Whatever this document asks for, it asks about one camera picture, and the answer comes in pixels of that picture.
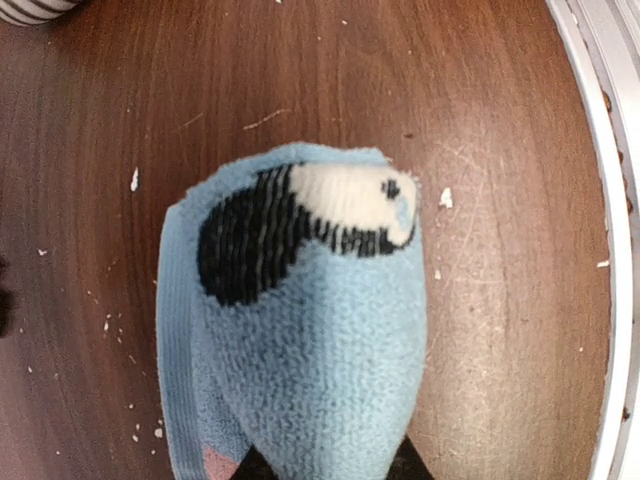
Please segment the blue polka dot striped towel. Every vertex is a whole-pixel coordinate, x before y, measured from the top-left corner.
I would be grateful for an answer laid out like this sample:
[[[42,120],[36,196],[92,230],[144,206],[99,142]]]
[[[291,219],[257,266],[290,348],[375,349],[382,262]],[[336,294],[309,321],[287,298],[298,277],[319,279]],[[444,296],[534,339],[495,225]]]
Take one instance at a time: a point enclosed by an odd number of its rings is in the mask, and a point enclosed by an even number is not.
[[[386,479],[426,360],[419,189],[375,148],[237,160],[166,212],[157,364],[172,472]]]

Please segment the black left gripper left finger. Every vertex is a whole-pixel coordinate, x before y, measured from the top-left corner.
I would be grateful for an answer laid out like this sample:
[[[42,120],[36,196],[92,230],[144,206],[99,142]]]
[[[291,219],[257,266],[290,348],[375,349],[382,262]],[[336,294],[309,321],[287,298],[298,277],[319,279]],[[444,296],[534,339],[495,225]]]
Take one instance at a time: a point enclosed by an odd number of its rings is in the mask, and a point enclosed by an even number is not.
[[[233,474],[233,480],[277,480],[263,455],[252,445]]]

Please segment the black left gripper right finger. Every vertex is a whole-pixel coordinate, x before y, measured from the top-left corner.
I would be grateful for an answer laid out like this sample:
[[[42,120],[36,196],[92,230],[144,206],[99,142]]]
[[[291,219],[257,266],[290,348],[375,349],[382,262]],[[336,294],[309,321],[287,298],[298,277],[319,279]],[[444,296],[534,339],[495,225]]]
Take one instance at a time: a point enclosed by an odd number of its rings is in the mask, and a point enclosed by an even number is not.
[[[386,476],[387,480],[434,480],[408,436],[400,444]]]

